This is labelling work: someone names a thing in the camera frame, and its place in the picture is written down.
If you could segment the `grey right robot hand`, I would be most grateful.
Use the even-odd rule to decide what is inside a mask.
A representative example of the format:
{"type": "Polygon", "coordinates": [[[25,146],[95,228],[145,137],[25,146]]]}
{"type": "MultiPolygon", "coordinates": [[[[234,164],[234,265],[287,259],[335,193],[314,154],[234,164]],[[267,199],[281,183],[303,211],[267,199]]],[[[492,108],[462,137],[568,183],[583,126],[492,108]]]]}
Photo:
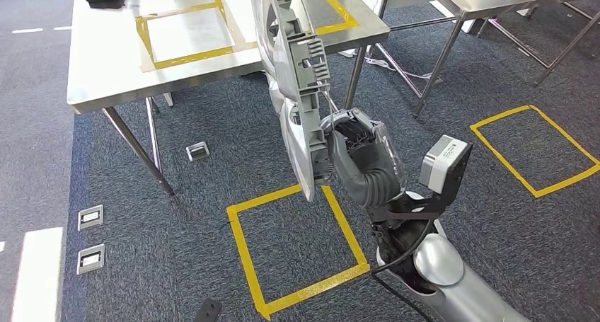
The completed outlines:
{"type": "Polygon", "coordinates": [[[359,108],[339,109],[323,118],[328,162],[340,182],[354,191],[389,188],[402,192],[405,172],[387,126],[359,108]]]}

